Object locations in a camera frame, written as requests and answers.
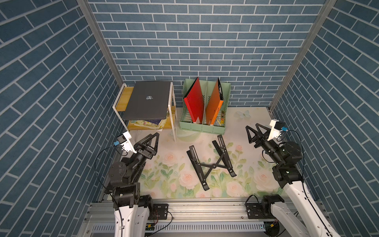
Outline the grey laptop computer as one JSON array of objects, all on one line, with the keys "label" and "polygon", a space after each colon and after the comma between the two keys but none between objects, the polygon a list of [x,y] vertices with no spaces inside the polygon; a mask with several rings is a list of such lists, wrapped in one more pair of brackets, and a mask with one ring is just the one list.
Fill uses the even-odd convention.
[{"label": "grey laptop computer", "polygon": [[136,82],[122,119],[158,120],[167,117],[171,83],[168,81]]}]

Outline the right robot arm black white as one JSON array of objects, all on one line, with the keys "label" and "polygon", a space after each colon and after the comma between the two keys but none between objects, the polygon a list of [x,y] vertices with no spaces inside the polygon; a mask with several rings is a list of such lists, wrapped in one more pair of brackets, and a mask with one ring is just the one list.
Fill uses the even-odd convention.
[{"label": "right robot arm black white", "polygon": [[262,214],[277,219],[292,237],[337,237],[339,234],[322,213],[304,182],[297,163],[304,157],[303,148],[296,142],[276,143],[287,128],[276,119],[266,127],[259,123],[255,128],[246,126],[248,142],[261,147],[272,159],[272,174],[297,209],[292,213],[280,195],[265,195],[262,199]]}]

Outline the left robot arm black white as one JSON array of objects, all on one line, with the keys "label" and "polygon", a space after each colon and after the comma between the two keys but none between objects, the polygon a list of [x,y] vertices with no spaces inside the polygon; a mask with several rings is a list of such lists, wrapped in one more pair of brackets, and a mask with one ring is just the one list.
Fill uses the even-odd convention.
[{"label": "left robot arm black white", "polygon": [[152,197],[141,195],[139,179],[146,160],[152,159],[158,152],[159,133],[149,134],[135,145],[132,145],[130,138],[130,133],[125,132],[114,143],[131,156],[110,166],[110,181],[105,190],[114,204],[116,237],[143,237],[153,211]]}]

